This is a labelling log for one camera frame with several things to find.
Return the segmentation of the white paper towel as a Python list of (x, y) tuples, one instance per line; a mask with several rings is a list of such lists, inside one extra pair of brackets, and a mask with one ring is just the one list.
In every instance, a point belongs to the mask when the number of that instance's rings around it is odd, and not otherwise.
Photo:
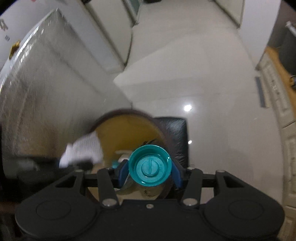
[(91, 132), (68, 144), (59, 161), (59, 168), (67, 168), (84, 162), (103, 162), (103, 150), (96, 132)]

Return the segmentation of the teal plastic lid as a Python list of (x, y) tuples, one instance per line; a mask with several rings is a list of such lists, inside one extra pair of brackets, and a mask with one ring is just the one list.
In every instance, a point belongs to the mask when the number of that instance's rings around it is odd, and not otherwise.
[(159, 186), (166, 182), (171, 169), (171, 156), (157, 145), (137, 148), (128, 160), (129, 175), (137, 184), (145, 187)]

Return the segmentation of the gold foil wrapper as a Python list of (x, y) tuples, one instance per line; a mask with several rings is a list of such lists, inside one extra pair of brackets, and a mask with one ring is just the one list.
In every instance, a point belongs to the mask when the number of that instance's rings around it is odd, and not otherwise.
[(16, 42), (11, 46), (10, 53), (9, 53), (9, 60), (12, 59), (12, 57), (13, 57), (14, 54), (15, 54), (15, 52), (20, 48), (20, 44), (21, 44), (21, 41), (18, 40), (18, 41), (16, 41)]

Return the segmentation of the brown round trash bin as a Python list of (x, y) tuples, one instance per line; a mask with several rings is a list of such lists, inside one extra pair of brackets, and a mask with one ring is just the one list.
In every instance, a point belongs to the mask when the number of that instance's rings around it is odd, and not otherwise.
[[(103, 150), (103, 162), (95, 164), (90, 173), (110, 168), (111, 162), (123, 154), (129, 154), (144, 144), (154, 144), (171, 154), (171, 139), (167, 130), (158, 120), (138, 110), (120, 109), (102, 116), (92, 128), (96, 132)], [(130, 177), (125, 185), (116, 190), (120, 202), (126, 199), (165, 199), (172, 187), (168, 180), (157, 187), (143, 187)]]

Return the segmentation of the black leather stool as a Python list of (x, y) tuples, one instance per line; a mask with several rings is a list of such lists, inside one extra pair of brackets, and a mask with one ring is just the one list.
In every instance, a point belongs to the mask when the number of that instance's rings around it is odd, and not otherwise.
[(172, 116), (155, 118), (165, 132), (171, 157), (183, 168), (189, 166), (188, 128), (185, 118)]

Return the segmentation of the white kitchen cabinets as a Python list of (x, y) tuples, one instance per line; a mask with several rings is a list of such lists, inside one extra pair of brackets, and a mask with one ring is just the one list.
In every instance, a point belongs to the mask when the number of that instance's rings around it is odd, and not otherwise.
[(132, 47), (132, 28), (139, 22), (141, 1), (84, 1), (125, 67)]

